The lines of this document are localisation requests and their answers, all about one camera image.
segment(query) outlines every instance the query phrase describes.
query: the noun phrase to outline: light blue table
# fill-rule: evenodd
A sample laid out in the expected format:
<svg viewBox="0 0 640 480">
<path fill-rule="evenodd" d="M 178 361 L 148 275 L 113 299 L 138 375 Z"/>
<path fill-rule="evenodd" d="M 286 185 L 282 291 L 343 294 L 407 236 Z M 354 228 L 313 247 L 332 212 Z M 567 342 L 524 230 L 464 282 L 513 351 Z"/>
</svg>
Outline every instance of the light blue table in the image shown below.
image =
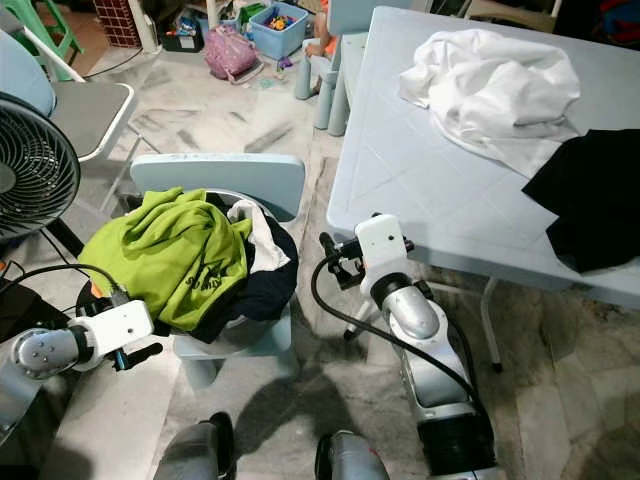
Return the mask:
<svg viewBox="0 0 640 480">
<path fill-rule="evenodd" d="M 520 190 L 527 179 L 449 142 L 430 112 L 398 96 L 398 75 L 433 33 L 486 28 L 555 45 L 570 57 L 582 95 L 568 111 L 588 129 L 640 128 L 640 53 L 488 23 L 379 7 L 375 10 L 327 211 L 338 237 L 373 212 L 400 219 L 429 265 L 491 277 L 483 326 L 499 363 L 488 308 L 497 279 L 557 290 L 579 286 L 600 301 L 640 307 L 640 262 L 579 275 L 556 258 L 545 234 L 555 216 Z"/>
</svg>

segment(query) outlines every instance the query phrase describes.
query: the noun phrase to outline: electric fan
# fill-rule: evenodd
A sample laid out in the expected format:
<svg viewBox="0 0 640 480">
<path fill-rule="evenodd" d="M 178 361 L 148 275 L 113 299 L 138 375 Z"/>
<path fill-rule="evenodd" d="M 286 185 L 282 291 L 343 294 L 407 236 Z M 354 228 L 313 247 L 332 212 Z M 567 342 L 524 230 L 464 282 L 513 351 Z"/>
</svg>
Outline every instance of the electric fan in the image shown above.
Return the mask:
<svg viewBox="0 0 640 480">
<path fill-rule="evenodd" d="M 54 222 L 80 183 L 64 134 L 22 100 L 0 92 L 0 241 Z"/>
</svg>

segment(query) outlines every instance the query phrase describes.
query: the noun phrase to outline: green chair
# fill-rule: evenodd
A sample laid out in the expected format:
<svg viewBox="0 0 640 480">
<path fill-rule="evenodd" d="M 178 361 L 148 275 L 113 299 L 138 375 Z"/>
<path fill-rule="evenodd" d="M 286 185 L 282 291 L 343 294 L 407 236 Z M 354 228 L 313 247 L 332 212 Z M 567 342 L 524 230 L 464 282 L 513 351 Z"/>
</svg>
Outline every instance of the green chair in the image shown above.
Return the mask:
<svg viewBox="0 0 640 480">
<path fill-rule="evenodd" d="M 44 25 L 40 16 L 35 9 L 34 3 L 31 0 L 0 0 L 0 5 L 4 5 L 7 10 L 13 13 L 29 30 L 31 30 L 44 44 L 46 44 L 56 55 L 64 60 L 69 49 L 73 49 L 73 56 L 71 62 L 75 58 L 78 52 L 83 53 L 84 49 L 78 44 L 78 39 L 75 37 L 71 28 L 65 21 L 64 17 L 56 7 L 52 0 L 42 0 L 46 7 L 51 12 L 55 25 Z M 53 41 L 53 35 L 59 35 L 60 41 L 56 44 Z M 38 49 L 29 41 L 24 35 L 18 35 L 16 37 L 25 48 L 27 48 L 33 56 L 38 59 L 41 65 L 46 64 L 46 58 L 40 54 Z M 56 69 L 56 74 L 59 80 L 69 80 L 69 75 Z"/>
</svg>

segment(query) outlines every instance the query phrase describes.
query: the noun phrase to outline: black wire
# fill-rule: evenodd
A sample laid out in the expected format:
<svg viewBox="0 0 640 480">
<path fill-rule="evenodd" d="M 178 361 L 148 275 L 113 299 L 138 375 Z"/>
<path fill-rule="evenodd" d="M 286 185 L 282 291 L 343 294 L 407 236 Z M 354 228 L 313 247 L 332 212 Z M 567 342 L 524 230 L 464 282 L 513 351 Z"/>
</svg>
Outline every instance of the black wire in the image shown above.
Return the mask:
<svg viewBox="0 0 640 480">
<path fill-rule="evenodd" d="M 78 268 L 84 268 L 85 270 L 93 270 L 94 272 L 98 272 L 101 275 L 104 275 L 104 277 L 107 280 L 109 280 L 109 283 L 111 284 L 111 288 L 113 288 L 114 290 L 117 290 L 119 288 L 118 283 L 114 280 L 111 274 L 106 270 L 103 270 L 100 267 L 95 267 L 93 265 L 87 265 L 84 263 L 70 263 L 68 265 L 52 265 L 50 267 L 37 268 L 23 275 L 20 275 L 15 280 L 12 280 L 10 283 L 0 288 L 0 297 L 4 295 L 7 292 L 7 290 L 19 284 L 23 280 L 26 280 L 27 278 L 35 277 L 36 275 L 40 275 L 42 273 L 55 272 L 56 270 L 76 270 Z"/>
<path fill-rule="evenodd" d="M 460 338 L 460 341 L 462 342 L 462 350 L 464 350 L 464 355 L 467 360 L 467 370 L 469 371 L 469 381 L 471 382 L 473 388 L 478 390 L 476 367 L 473 363 L 473 355 L 471 355 L 471 346 L 469 345 L 469 340 L 467 339 L 467 336 L 464 334 L 464 330 L 462 330 L 460 324 L 456 319 L 447 316 L 447 320 L 449 320 L 449 325 L 453 327 L 453 329 L 456 331 L 456 334 Z"/>
<path fill-rule="evenodd" d="M 92 73 L 91 75 L 87 75 L 87 76 L 82 77 L 82 78 L 84 78 L 84 79 L 86 80 L 86 79 L 88 79 L 88 78 L 95 77 L 95 76 L 97 76 L 97 75 L 102 75 L 103 73 L 110 72 L 111 70 L 115 70 L 116 68 L 121 67 L 121 66 L 122 66 L 122 65 L 124 65 L 125 63 L 130 62 L 131 60 L 133 60 L 134 58 L 136 58 L 136 57 L 137 57 L 138 55 L 140 55 L 141 53 L 142 53 L 142 48 L 140 48 L 140 50 L 138 50 L 136 53 L 134 53 L 133 55 L 131 55 L 131 56 L 130 56 L 129 58 L 127 58 L 126 60 L 124 60 L 124 61 L 122 61 L 122 62 L 120 62 L 120 63 L 118 63 L 118 64 L 116 64 L 116 65 L 114 65 L 114 66 L 112 66 L 112 67 L 105 68 L 104 70 L 101 70 L 101 71 L 96 72 L 96 73 Z"/>
<path fill-rule="evenodd" d="M 62 313 L 64 313 L 65 315 L 68 315 L 68 313 L 67 313 L 67 312 L 68 312 L 69 310 L 71 310 L 71 309 L 76 309 L 76 310 L 77 310 L 78 308 L 84 308 L 84 307 L 86 307 L 86 306 L 88 306 L 88 305 L 93 305 L 93 304 L 99 303 L 99 302 L 100 302 L 100 300 L 103 300 L 103 299 L 104 299 L 104 297 L 101 297 L 101 298 L 95 298 L 95 299 L 93 299 L 93 300 L 89 300 L 88 302 L 83 302 L 83 303 L 78 303 L 78 304 L 75 304 L 75 305 L 71 305 L 71 306 L 69 306 L 69 307 L 67 307 L 67 308 L 63 308 L 63 309 L 62 309 L 62 310 L 60 310 L 60 311 L 61 311 Z"/>
<path fill-rule="evenodd" d="M 318 275 L 320 274 L 322 267 L 324 267 L 327 263 L 333 260 L 337 260 L 338 258 L 340 258 L 339 253 L 323 258 L 318 263 L 318 265 L 316 265 L 316 268 L 313 271 L 313 275 L 311 275 L 311 294 L 313 295 L 313 298 L 318 303 L 318 305 L 320 305 L 320 307 L 326 312 L 330 313 L 335 317 L 338 317 L 340 320 L 344 320 L 347 323 L 351 323 L 352 325 L 355 325 L 356 327 L 359 327 L 362 330 L 366 330 L 367 332 L 377 335 L 378 337 L 386 340 L 387 342 L 393 343 L 394 345 L 408 352 L 413 353 L 414 355 L 422 358 L 426 362 L 430 363 L 431 365 L 433 365 L 434 367 L 436 367 L 437 369 L 445 373 L 452 380 L 454 380 L 458 385 L 460 385 L 460 387 L 469 396 L 469 398 L 475 405 L 476 410 L 486 422 L 487 432 L 489 433 L 491 441 L 493 442 L 494 440 L 493 428 L 491 427 L 491 420 L 489 418 L 489 414 L 487 413 L 487 410 L 484 408 L 484 405 L 482 404 L 482 401 L 480 400 L 480 396 L 478 395 L 478 393 L 475 391 L 475 389 L 471 385 L 469 385 L 469 383 L 464 378 L 462 378 L 451 368 L 447 367 L 444 363 L 438 361 L 428 353 L 425 353 L 422 350 L 417 349 L 413 345 L 403 340 L 400 340 L 396 336 L 391 335 L 390 333 L 387 333 L 384 330 L 380 330 L 379 328 L 369 325 L 368 323 L 362 322 L 350 315 L 347 315 L 346 313 L 341 312 L 340 310 L 336 310 L 331 305 L 327 304 L 322 299 L 322 297 L 320 297 L 320 294 L 318 293 Z"/>
<path fill-rule="evenodd" d="M 9 265 L 15 265 L 16 267 L 18 267 L 18 270 L 20 270 L 23 275 L 27 273 L 24 267 L 20 265 L 18 262 L 16 262 L 15 260 L 9 260 Z"/>
<path fill-rule="evenodd" d="M 47 240 L 47 242 L 49 242 L 49 244 L 53 247 L 53 249 L 56 251 L 56 253 L 58 254 L 58 256 L 60 257 L 60 259 L 66 263 L 67 265 L 71 265 L 69 263 L 69 261 L 64 257 L 64 255 L 62 254 L 62 252 L 60 251 L 60 249 L 58 248 L 58 246 L 53 242 L 53 240 L 51 239 L 51 237 L 49 235 L 46 234 L 46 232 L 44 230 L 40 230 L 40 233 L 42 234 L 42 236 Z M 85 272 L 83 272 L 82 270 L 76 268 L 76 270 L 78 272 L 80 272 L 82 275 L 84 275 L 87 278 L 91 278 L 89 275 L 87 275 Z"/>
</svg>

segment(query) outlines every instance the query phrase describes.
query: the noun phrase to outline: marble floor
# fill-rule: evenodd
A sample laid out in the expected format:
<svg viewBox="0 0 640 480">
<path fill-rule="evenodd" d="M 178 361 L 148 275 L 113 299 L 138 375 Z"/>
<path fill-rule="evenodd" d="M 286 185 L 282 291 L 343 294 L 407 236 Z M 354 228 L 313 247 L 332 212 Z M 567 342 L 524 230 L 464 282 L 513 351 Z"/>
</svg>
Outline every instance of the marble floor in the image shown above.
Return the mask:
<svg viewBox="0 0 640 480">
<path fill-rule="evenodd" d="M 110 50 L 95 69 L 129 55 Z M 295 75 L 296 65 L 278 75 L 269 64 L 250 83 L 231 86 L 211 77 L 200 55 L 163 52 L 141 55 L 96 79 L 136 88 L 133 124 L 164 152 L 262 150 L 304 161 L 300 213 L 287 225 L 301 258 L 292 307 L 303 369 L 296 382 L 283 384 L 271 359 L 229 360 L 212 386 L 194 391 L 170 342 L 130 372 L 100 367 L 80 379 L 41 478 L 150 479 L 172 435 L 219 410 L 229 412 L 236 426 L 240 480 L 313 478 L 317 439 L 338 428 L 367 436 L 392 478 L 426 478 L 392 350 L 368 335 L 345 344 L 344 324 L 324 314 L 310 295 L 342 142 L 313 129 L 315 99 L 293 98 Z M 82 201 L 100 204 L 131 142 L 124 135 L 108 161 L 83 164 Z M 119 193 L 133 191 L 126 178 Z M 109 212 L 122 213 L 115 201 Z M 77 205 L 64 218 L 84 240 L 108 219 Z M 57 261 L 40 237 L 14 255 L 31 268 Z M 486 281 L 414 267 L 416 274 L 461 287 Z M 30 285 L 58 307 L 73 304 L 82 278 L 69 273 L 54 280 Z M 326 276 L 320 291 L 350 313 L 361 301 Z M 509 478 L 640 479 L 640 313 L 586 301 L 578 292 L 501 283 L 491 312 L 505 370 L 495 374 L 477 300 L 451 294 L 437 300 L 469 337 L 497 457 Z"/>
</svg>

